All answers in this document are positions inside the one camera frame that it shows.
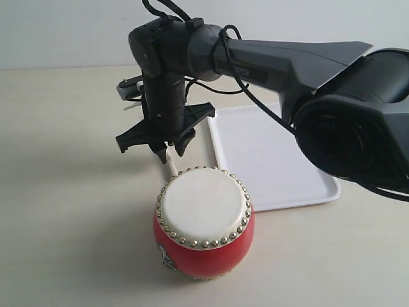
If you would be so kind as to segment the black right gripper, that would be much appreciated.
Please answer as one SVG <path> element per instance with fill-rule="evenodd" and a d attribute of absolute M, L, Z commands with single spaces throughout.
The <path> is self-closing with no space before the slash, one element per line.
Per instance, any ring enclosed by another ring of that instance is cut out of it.
<path fill-rule="evenodd" d="M 116 142 L 122 153 L 131 146 L 149 145 L 160 162 L 166 164 L 166 143 L 174 146 L 178 156 L 183 157 L 196 136 L 194 127 L 213 116 L 213 106 L 209 102 L 186 105 L 183 75 L 168 72 L 154 78 L 142 77 L 140 98 L 144 118 L 116 136 Z"/>

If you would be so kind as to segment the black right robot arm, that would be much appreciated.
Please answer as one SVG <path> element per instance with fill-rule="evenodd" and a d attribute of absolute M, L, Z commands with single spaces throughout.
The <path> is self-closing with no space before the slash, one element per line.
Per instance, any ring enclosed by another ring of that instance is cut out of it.
<path fill-rule="evenodd" d="M 149 145 L 165 159 L 183 155 L 195 126 L 215 114 L 210 103 L 188 106 L 198 81 L 233 77 L 242 93 L 253 84 L 278 94 L 271 117 L 294 135 L 318 169 L 364 189 L 408 200 L 408 51 L 374 51 L 365 42 L 269 42 L 231 38 L 230 26 L 159 17 L 129 33 L 141 69 L 118 84 L 143 119 L 116 137 L 124 152 Z"/>

